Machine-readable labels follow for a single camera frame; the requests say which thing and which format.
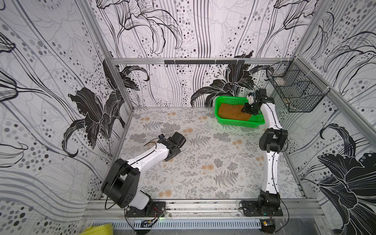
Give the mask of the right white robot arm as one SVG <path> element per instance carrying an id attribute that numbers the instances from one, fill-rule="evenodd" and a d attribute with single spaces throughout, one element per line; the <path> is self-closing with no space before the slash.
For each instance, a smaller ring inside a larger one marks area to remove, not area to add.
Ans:
<path id="1" fill-rule="evenodd" d="M 287 141 L 288 131 L 283 129 L 275 110 L 275 101 L 265 89 L 255 91 L 254 102 L 246 103 L 242 112 L 262 114 L 266 130 L 259 140 L 264 157 L 264 180 L 257 200 L 242 200 L 240 207 L 245 216 L 282 216 L 281 197 L 278 184 L 280 153 Z"/>

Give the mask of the green plastic basket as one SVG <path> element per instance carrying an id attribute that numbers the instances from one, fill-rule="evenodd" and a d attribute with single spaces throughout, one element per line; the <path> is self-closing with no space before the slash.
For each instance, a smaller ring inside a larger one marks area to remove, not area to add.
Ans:
<path id="1" fill-rule="evenodd" d="M 242 112 L 247 98 L 220 96 L 215 100 L 215 116 L 218 123 L 225 125 L 256 128 L 265 124 L 262 114 L 252 115 Z"/>

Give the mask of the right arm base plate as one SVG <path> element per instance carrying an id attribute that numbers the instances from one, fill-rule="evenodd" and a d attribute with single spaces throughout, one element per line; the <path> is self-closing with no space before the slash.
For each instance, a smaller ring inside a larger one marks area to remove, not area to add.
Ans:
<path id="1" fill-rule="evenodd" d="M 242 200 L 239 203 L 239 207 L 242 210 L 243 215 L 246 217 L 278 217 L 284 215 L 281 208 L 275 209 L 265 206 L 259 207 L 258 202 L 253 200 Z"/>

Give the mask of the brown long pants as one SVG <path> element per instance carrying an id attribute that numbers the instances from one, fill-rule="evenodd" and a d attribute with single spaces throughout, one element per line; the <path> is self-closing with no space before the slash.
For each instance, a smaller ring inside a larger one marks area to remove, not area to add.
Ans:
<path id="1" fill-rule="evenodd" d="M 232 105 L 222 103 L 218 110 L 218 116 L 224 119 L 249 121 L 252 117 L 250 114 L 243 113 L 241 110 L 243 105 Z"/>

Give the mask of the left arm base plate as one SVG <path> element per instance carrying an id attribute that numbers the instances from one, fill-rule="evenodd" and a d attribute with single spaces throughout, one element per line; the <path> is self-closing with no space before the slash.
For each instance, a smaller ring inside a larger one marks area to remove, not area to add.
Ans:
<path id="1" fill-rule="evenodd" d="M 137 209 L 136 207 L 129 207 L 125 210 L 125 216 L 130 218 L 157 218 L 165 212 L 165 201 L 149 202 L 144 209 Z"/>

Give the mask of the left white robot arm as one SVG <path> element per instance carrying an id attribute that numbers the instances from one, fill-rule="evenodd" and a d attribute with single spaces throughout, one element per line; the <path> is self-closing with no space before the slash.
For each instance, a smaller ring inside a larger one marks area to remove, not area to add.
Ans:
<path id="1" fill-rule="evenodd" d="M 122 209 L 132 207 L 143 211 L 151 208 L 151 196 L 138 189 L 141 175 L 157 163 L 167 162 L 180 154 L 186 138 L 175 132 L 168 138 L 161 134 L 151 143 L 154 146 L 137 157 L 117 159 L 103 182 L 102 193 Z"/>

